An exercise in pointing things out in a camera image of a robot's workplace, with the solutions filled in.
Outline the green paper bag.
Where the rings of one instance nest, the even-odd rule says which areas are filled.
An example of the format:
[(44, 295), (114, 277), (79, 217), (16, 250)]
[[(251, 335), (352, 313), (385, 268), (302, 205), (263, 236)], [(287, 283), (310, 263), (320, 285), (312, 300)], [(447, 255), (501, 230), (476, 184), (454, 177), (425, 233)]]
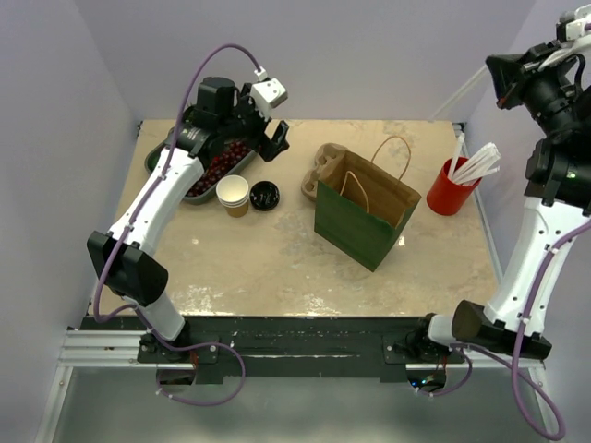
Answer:
[(367, 160), (347, 149), (320, 173), (314, 231), (364, 268), (375, 271), (390, 253), (413, 215), (421, 195), (403, 182), (412, 160), (406, 148), (402, 172), (394, 177), (381, 169), (376, 148)]

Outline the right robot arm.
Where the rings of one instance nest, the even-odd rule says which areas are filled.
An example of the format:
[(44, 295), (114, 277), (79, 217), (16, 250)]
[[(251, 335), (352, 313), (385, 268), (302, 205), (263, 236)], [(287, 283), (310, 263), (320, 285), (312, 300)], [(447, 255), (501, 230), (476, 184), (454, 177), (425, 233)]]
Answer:
[(549, 298), (574, 240), (590, 228), (590, 90), (581, 85), (589, 47), (589, 37), (578, 37), (487, 57), (498, 107), (524, 106), (544, 137), (525, 167), (522, 227), (496, 293), (486, 305), (463, 300), (452, 316), (429, 317), (411, 340), (417, 360), (433, 362), (455, 343), (549, 356)]

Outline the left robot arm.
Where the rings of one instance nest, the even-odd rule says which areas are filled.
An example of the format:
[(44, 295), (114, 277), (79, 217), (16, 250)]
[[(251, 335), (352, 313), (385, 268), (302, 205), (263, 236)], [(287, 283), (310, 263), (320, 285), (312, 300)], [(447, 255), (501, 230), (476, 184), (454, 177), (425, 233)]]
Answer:
[(154, 259), (167, 223), (189, 189), (220, 158), (232, 139), (241, 139), (266, 162), (288, 149), (288, 125), (265, 133), (271, 112), (288, 92), (276, 78), (258, 74), (238, 89), (228, 78), (204, 78), (197, 101), (182, 108), (158, 163), (131, 206), (107, 233), (93, 232), (87, 248), (101, 287), (128, 301), (161, 336), (158, 349), (171, 362), (185, 360), (191, 339), (185, 320), (165, 292), (168, 272)]

